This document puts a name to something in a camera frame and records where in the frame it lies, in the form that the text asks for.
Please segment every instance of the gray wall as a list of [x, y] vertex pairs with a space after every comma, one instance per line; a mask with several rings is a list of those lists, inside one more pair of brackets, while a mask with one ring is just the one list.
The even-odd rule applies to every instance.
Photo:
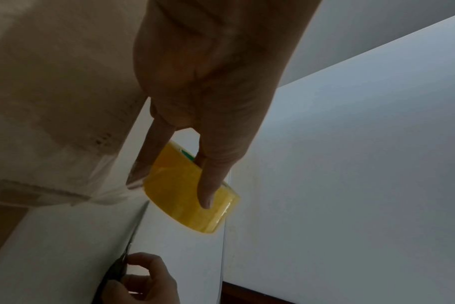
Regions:
[[225, 281], [455, 303], [455, 17], [279, 88], [231, 181]]
[[323, 0], [279, 86], [455, 15], [455, 0]]

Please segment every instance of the scissors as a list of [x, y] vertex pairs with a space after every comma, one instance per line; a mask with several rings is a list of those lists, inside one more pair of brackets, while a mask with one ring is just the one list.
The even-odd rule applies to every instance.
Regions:
[[109, 269], [105, 273], [104, 277], [102, 277], [101, 283], [99, 283], [99, 285], [97, 286], [96, 293], [94, 294], [94, 298], [92, 299], [91, 304], [103, 304], [103, 300], [101, 299], [101, 294], [103, 293], [106, 283], [109, 280], [116, 280], [116, 281], [120, 282], [121, 278], [126, 274], [126, 269], [128, 268], [129, 249], [131, 248], [131, 245], [133, 244], [134, 237], [138, 231], [139, 225], [141, 224], [143, 215], [146, 212], [148, 205], [149, 205], [149, 201], [147, 201], [146, 204], [144, 204], [144, 206], [142, 207], [141, 215], [136, 224], [136, 227], [134, 228], [134, 231], [131, 234], [131, 237], [129, 238], [129, 241], [127, 242], [126, 249], [121, 254], [121, 256], [109, 267]]

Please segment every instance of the adhesive tape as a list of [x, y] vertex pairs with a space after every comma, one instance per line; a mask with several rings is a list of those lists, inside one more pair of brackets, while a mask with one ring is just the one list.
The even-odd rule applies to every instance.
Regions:
[[144, 191], [151, 201], [179, 223], [202, 233], [213, 233], [240, 197], [226, 183], [216, 191], [211, 209], [199, 205], [197, 187], [201, 169], [185, 149], [169, 142], [157, 157]]

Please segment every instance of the person's left hand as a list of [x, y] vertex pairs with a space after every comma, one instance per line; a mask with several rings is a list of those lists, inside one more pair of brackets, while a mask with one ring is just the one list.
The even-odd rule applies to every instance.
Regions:
[[139, 252], [130, 254], [127, 263], [146, 268], [149, 275], [127, 274], [122, 283], [108, 281], [101, 296], [104, 304], [180, 304], [176, 280], [161, 257]]

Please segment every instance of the white wall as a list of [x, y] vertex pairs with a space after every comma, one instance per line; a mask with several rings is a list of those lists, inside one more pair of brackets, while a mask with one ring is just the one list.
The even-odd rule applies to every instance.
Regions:
[[278, 89], [224, 280], [296, 303], [455, 303], [455, 17]]
[[280, 86], [455, 15], [455, 0], [323, 0]]
[[[124, 184], [151, 121], [147, 103], [104, 190]], [[176, 132], [173, 139], [191, 153], [198, 150], [193, 130]], [[0, 304], [91, 303], [104, 273], [124, 250], [144, 201], [30, 211], [0, 250]], [[220, 290], [223, 240], [224, 225], [215, 234], [200, 234], [150, 204], [131, 252], [159, 254], [177, 280], [183, 304], [212, 304]]]

